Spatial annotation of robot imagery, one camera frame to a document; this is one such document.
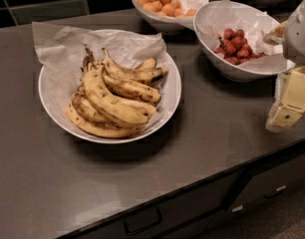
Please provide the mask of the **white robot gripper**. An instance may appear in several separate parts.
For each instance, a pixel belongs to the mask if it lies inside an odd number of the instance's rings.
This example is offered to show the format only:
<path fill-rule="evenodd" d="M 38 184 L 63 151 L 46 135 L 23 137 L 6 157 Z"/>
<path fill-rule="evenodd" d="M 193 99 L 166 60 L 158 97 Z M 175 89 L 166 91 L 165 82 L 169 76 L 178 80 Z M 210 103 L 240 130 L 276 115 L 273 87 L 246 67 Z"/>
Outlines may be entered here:
<path fill-rule="evenodd" d="M 266 44 L 273 46 L 280 45 L 282 39 L 284 57 L 305 65 L 305 0 L 287 22 L 280 23 L 263 37 Z M 265 125 L 268 130 L 280 132 L 299 122 L 305 114 L 305 66 L 296 66 L 278 75 L 274 98 Z"/>

